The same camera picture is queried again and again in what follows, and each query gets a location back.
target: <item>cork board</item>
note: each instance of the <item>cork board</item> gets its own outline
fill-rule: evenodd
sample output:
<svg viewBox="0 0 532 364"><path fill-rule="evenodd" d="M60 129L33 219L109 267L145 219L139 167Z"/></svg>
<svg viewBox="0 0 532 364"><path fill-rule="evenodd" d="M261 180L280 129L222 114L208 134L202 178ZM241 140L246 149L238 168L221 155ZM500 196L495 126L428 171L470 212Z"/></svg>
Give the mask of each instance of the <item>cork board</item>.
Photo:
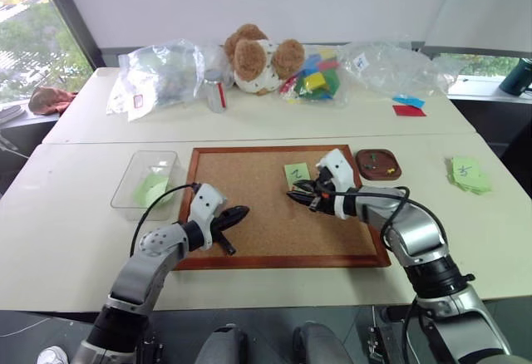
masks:
<svg viewBox="0 0 532 364"><path fill-rule="evenodd" d="M195 148L187 183L212 184L227 196L226 207L243 204L250 211L224 232L237 249L234 256L215 244L208 251L191 253L178 269L389 266L377 230L356 218L344 221L312 213L286 196L284 165L306 162L314 179L315 164L334 148L343 152L353 167L355 184L360 185L348 145ZM188 190L181 221L188 217L192 198Z"/></svg>

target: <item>teddy bear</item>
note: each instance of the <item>teddy bear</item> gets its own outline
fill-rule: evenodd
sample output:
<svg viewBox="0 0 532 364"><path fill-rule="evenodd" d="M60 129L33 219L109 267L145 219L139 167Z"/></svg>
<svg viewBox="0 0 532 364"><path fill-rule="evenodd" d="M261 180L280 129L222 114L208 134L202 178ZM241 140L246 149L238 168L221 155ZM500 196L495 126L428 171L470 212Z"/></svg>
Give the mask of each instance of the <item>teddy bear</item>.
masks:
<svg viewBox="0 0 532 364"><path fill-rule="evenodd" d="M236 84L259 96L278 89L305 60L301 43L289 39L274 44L251 23L241 26L225 41L224 51L234 69Z"/></svg>

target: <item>clear plastic container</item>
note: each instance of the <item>clear plastic container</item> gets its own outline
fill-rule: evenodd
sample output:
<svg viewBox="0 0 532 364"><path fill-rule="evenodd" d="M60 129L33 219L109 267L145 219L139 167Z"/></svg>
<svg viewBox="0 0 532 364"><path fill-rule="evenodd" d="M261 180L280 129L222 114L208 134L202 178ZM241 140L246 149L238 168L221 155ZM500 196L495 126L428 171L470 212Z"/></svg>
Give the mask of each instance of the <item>clear plastic container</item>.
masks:
<svg viewBox="0 0 532 364"><path fill-rule="evenodd" d="M148 206L170 188L178 186L180 163L172 151L139 150L131 157L113 195L111 207L128 220L139 220ZM167 220L175 195L165 197L151 211L148 220Z"/></svg>

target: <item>white table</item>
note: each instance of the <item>white table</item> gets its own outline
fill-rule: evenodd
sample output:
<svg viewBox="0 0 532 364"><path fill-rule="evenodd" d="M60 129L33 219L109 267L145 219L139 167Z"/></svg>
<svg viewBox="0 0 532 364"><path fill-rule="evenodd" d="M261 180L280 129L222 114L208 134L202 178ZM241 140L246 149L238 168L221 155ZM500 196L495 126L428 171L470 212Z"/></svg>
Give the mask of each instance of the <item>white table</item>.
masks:
<svg viewBox="0 0 532 364"><path fill-rule="evenodd" d="M100 310L127 258L135 228L109 205L134 152L174 150L188 168L195 146L301 144L391 150L402 177L365 184L408 185L413 199L433 209L446 226L454 260L463 273L476 275L474 285L482 298L532 294L532 204L476 134L69 144L40 145L0 200L0 309ZM493 192L477 196L449 184L445 159L454 155L478 159ZM158 224L147 222L144 232ZM389 268L173 272L156 308L393 304L412 297L406 275L392 258Z"/></svg>
<svg viewBox="0 0 532 364"><path fill-rule="evenodd" d="M46 144L284 140L360 135L474 133L473 126L438 94L426 99L427 117L396 116L391 97L353 87L345 107L294 105L271 96L227 91L229 109L215 114L203 101L177 105L128 123L126 114L106 115L116 68L95 71Z"/></svg>

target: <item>wooden frame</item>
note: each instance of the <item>wooden frame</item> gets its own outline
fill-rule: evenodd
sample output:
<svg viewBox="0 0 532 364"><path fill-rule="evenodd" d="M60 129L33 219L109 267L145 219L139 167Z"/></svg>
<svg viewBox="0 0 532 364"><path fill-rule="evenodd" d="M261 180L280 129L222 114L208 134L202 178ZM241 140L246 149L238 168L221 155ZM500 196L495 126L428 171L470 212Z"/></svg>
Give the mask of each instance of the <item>wooden frame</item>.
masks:
<svg viewBox="0 0 532 364"><path fill-rule="evenodd" d="M215 147L194 148L190 159L187 184L195 182L201 154L250 153L250 152L294 152L323 151L338 148L353 168L356 186L361 186L360 175L352 157L349 145L295 145L295 146L254 146L254 147ZM189 216L193 192L185 191L180 207L179 220L185 222ZM178 269L221 269L221 268L319 268L319 267L386 267L391 264L386 249L382 246L379 231L368 227L375 247L375 255L329 255L329 256L268 256L268 257L208 257L187 258Z"/></svg>

